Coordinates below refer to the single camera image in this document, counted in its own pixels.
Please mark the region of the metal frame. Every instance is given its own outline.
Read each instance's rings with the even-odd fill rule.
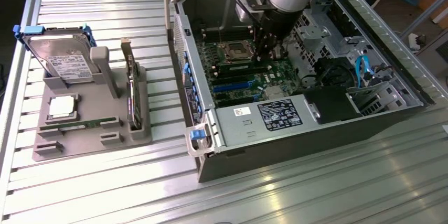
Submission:
[[[448,29],[441,31],[437,37],[416,53],[416,56],[425,64],[426,68],[430,70],[430,73],[436,76],[442,85],[445,85],[446,81],[445,77],[448,75],[448,63],[436,50],[446,41],[448,41]]]
[[[21,16],[20,27],[33,26],[37,24],[37,16],[40,10],[40,0],[25,1],[25,12]],[[2,102],[2,109],[0,114],[0,125],[2,125],[1,138],[1,174],[0,174],[0,209],[2,212],[5,203],[5,192],[8,191],[8,182],[10,174],[12,156],[16,148],[18,118],[21,115],[22,96],[25,92],[26,75],[32,54],[25,51],[24,45],[16,42],[16,49],[13,53],[10,73],[8,78],[8,86],[5,91],[5,98]]]
[[[184,33],[185,29],[190,30],[186,15],[180,13],[180,15],[176,18],[178,22],[180,32]],[[193,73],[194,82],[197,83],[196,88],[197,88],[197,93],[198,93],[198,98],[200,98],[200,104],[202,106],[202,109],[208,110],[214,107],[214,103],[213,103],[212,94],[210,94],[210,91],[206,85],[205,73],[201,69],[201,62],[198,60],[198,52],[197,52],[196,47],[190,47],[190,45],[196,45],[194,38],[190,35],[190,36],[184,36],[182,39],[185,41],[184,50],[188,52],[189,67]]]
[[[432,20],[432,22],[434,24],[438,24],[438,22],[448,16],[448,7],[445,8],[445,10],[441,11],[441,13],[434,17],[434,19]]]
[[[402,31],[400,35],[400,39],[406,39],[408,35],[413,31],[413,29],[417,27],[417,25],[429,17],[432,12],[440,7],[440,5],[445,2],[445,0],[436,0],[432,5],[425,9],[425,11],[420,14],[420,16],[412,21],[410,25],[406,27],[406,29]]]
[[[361,5],[368,6],[365,0],[353,0]],[[409,70],[410,75],[417,80],[418,84],[422,86],[424,90],[429,93],[430,98],[436,102],[446,104],[448,92],[444,87],[441,87],[437,79],[430,74],[429,70],[416,58],[414,54],[410,52],[408,46],[404,44],[402,40],[398,38],[396,33],[392,31],[381,17],[376,12],[369,12],[366,9],[357,8],[361,12],[364,20],[374,27],[374,31],[380,34],[385,45],[392,49],[392,53],[396,58],[401,61],[404,67]]]

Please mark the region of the white label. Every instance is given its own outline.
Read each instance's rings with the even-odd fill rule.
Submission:
[[[232,68],[229,68],[229,70],[245,69],[245,68],[248,68],[248,67],[249,67],[249,66],[232,67]]]
[[[62,80],[92,77],[82,55],[48,56],[48,60]]]
[[[233,109],[233,112],[234,112],[234,116],[249,115],[250,109],[249,107],[242,107],[242,108]]]

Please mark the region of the power supply label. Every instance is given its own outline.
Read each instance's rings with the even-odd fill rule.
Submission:
[[[92,77],[82,55],[48,56],[48,61],[62,80]]]
[[[269,131],[302,124],[290,99],[258,104],[258,110]]]

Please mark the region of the floor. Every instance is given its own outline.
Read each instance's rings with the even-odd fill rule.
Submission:
[[[6,76],[9,72],[13,48],[16,45],[16,40],[12,37],[10,30],[13,25],[17,24],[20,21],[24,0],[4,1],[12,3],[10,7],[8,9],[2,8],[0,13],[4,22],[0,32],[0,64],[2,64],[4,66],[4,75]],[[413,19],[422,12],[417,7],[409,5],[402,0],[381,0],[374,10],[397,33],[400,33],[406,28]],[[425,22],[421,23],[421,25],[416,28],[413,32],[418,35],[425,34],[426,41],[430,41],[441,32],[441,28],[428,19]]]

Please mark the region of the slotted aluminum surface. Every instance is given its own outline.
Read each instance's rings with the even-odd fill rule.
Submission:
[[[2,223],[448,220],[445,107],[432,108],[360,143],[198,184],[182,137],[162,0],[41,0],[34,19],[46,27],[86,23],[98,46],[110,49],[113,67],[124,66],[120,38],[132,38],[136,59],[146,68],[154,142],[34,162],[33,128],[44,84],[42,69],[30,59],[13,101],[21,106],[12,115],[18,134],[4,141]]]

